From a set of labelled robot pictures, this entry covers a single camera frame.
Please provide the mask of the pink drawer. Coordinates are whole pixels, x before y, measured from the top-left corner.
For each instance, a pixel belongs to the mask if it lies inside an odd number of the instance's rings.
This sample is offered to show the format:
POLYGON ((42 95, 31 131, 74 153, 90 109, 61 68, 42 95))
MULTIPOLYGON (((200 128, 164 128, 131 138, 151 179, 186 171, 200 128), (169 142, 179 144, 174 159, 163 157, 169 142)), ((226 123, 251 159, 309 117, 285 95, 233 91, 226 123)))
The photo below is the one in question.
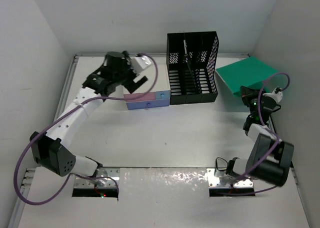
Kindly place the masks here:
POLYGON ((126 102, 142 102, 156 99, 155 92, 124 94, 123 96, 126 102))

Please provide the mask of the light blue small drawer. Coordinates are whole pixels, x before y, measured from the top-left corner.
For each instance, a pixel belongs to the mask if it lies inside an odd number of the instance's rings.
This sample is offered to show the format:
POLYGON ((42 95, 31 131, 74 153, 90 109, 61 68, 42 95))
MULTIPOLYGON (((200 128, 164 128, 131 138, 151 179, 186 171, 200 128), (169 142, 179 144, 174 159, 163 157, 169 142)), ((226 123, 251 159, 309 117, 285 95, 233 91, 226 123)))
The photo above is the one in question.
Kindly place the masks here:
POLYGON ((171 96, 171 91, 170 90, 164 90, 164 91, 156 91, 155 92, 155 99, 169 99, 171 96))

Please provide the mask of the purple bottom drawer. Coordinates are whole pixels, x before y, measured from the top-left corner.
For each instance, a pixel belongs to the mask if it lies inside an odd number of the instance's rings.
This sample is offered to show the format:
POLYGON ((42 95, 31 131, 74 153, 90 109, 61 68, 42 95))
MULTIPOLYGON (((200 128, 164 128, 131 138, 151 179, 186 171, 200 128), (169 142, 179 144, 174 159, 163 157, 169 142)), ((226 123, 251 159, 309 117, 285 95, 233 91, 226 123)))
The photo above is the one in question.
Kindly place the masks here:
POLYGON ((129 110, 135 109, 148 109, 155 107, 164 107, 170 105, 170 99, 158 99, 158 100, 148 100, 139 102, 127 102, 127 108, 129 110))

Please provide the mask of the green folder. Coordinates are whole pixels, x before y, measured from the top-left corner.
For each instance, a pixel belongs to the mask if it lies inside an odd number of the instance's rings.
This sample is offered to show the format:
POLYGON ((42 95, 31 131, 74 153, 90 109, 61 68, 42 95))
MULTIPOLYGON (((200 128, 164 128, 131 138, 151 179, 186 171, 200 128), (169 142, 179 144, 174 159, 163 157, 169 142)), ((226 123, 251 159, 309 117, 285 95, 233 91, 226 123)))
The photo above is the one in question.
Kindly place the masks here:
POLYGON ((255 57, 242 59, 216 69, 216 73, 231 93, 237 97, 241 96, 241 86, 259 90, 263 81, 277 72, 278 70, 255 57))

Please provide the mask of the black board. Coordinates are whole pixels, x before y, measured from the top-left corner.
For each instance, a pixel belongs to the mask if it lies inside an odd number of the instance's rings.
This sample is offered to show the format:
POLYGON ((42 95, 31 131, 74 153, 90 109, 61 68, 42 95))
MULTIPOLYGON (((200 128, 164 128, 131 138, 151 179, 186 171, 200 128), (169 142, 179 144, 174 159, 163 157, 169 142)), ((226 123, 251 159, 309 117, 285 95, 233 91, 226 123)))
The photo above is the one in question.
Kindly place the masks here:
POLYGON ((185 60, 187 63, 187 67, 189 69, 190 75, 191 75, 191 79, 194 85, 194 90, 197 93, 198 89, 197 89, 197 84, 196 84, 196 80, 195 80, 195 76, 194 76, 194 71, 192 69, 192 58, 188 52, 188 47, 187 47, 187 39, 186 39, 186 34, 185 32, 183 32, 183 45, 184 45, 184 52, 185 52, 185 60))

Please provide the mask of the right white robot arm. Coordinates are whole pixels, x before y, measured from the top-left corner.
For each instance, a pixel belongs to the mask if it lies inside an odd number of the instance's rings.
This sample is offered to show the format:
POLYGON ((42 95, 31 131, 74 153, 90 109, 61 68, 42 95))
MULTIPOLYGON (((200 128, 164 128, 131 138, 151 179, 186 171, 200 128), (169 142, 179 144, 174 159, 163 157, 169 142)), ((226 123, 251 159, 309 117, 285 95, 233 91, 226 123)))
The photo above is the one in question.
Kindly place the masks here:
POLYGON ((241 86, 242 102, 249 108, 243 130, 253 142, 248 159, 235 157, 227 163, 223 176, 230 183, 254 178, 281 187, 288 178, 294 145, 282 140, 268 125, 272 113, 281 109, 283 93, 276 87, 271 93, 241 86))

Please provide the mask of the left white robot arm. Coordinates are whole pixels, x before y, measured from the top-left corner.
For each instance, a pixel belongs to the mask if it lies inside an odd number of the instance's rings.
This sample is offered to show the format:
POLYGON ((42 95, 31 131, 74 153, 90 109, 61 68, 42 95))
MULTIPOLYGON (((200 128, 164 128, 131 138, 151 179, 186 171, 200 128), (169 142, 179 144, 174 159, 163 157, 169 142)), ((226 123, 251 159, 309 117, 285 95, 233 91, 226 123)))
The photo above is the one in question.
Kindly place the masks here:
POLYGON ((61 177, 70 173, 94 176, 101 164, 68 150, 74 135, 118 86, 124 86, 130 93, 142 86, 147 77, 138 81, 135 78, 151 65, 152 61, 143 54, 130 58, 126 51, 108 52, 102 65, 87 76, 75 99, 54 125, 30 137, 35 162, 61 177))

